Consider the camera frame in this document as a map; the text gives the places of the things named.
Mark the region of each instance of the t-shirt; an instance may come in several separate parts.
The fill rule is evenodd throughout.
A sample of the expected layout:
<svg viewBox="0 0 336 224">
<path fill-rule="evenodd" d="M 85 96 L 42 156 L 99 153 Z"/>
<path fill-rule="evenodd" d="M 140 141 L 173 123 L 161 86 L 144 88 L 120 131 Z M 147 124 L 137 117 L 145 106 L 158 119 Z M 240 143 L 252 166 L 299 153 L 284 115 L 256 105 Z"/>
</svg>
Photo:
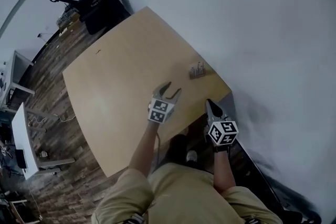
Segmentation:
<svg viewBox="0 0 336 224">
<path fill-rule="evenodd" d="M 240 224 L 252 218 L 282 223 L 249 189 L 232 187 L 219 194 L 212 174 L 173 163 L 148 179 L 126 170 L 97 207 L 92 224 L 122 223 L 136 214 L 145 223 L 159 224 Z"/>
</svg>

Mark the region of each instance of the person's left arm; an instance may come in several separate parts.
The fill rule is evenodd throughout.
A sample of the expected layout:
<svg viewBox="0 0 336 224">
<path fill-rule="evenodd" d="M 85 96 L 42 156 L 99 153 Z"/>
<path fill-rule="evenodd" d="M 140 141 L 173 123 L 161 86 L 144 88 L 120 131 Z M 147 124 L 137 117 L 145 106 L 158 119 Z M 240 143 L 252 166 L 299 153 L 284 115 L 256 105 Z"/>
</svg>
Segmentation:
<svg viewBox="0 0 336 224">
<path fill-rule="evenodd" d="M 146 212 L 154 199 L 147 176 L 154 156 L 158 128 L 158 123 L 148 122 L 128 169 L 119 177 L 92 215 L 93 224 L 121 223 L 134 216 L 136 219 L 136 215 L 142 216 Z"/>
</svg>

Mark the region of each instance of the wood plank flooring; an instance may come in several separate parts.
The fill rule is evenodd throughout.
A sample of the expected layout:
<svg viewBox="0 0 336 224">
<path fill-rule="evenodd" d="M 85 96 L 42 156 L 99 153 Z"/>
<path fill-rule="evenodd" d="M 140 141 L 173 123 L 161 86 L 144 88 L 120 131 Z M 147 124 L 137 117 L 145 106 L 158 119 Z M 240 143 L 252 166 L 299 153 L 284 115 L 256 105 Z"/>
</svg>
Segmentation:
<svg viewBox="0 0 336 224">
<path fill-rule="evenodd" d="M 55 38 L 39 55 L 36 64 L 24 75 L 22 85 L 36 91 L 29 95 L 21 91 L 14 93 L 11 108 L 18 108 L 21 100 L 28 108 L 59 115 L 62 120 L 74 116 L 62 77 L 63 70 L 86 48 L 99 38 L 102 32 L 90 36 L 84 25 L 66 38 Z M 201 162 L 208 170 L 213 169 L 213 153 L 203 142 L 204 117 L 190 127 L 188 137 L 191 147 L 197 149 Z M 24 195 L 34 215 L 39 212 L 29 188 L 43 217 L 42 223 L 90 223 L 91 215 L 109 189 L 117 181 L 119 172 L 106 178 L 93 156 L 79 124 L 75 119 L 68 122 L 46 120 L 32 126 L 45 127 L 46 134 L 32 132 L 35 151 L 47 151 L 50 159 L 73 157 L 75 163 L 63 165 L 57 175 L 35 176 L 28 181 L 23 177 L 5 174 L 0 182 L 5 190 L 18 191 Z M 167 145 L 162 146 L 161 157 Z M 263 177 L 249 160 L 238 143 L 232 148 L 231 163 L 239 185 L 249 187 L 272 210 L 279 204 L 269 190 Z"/>
</svg>

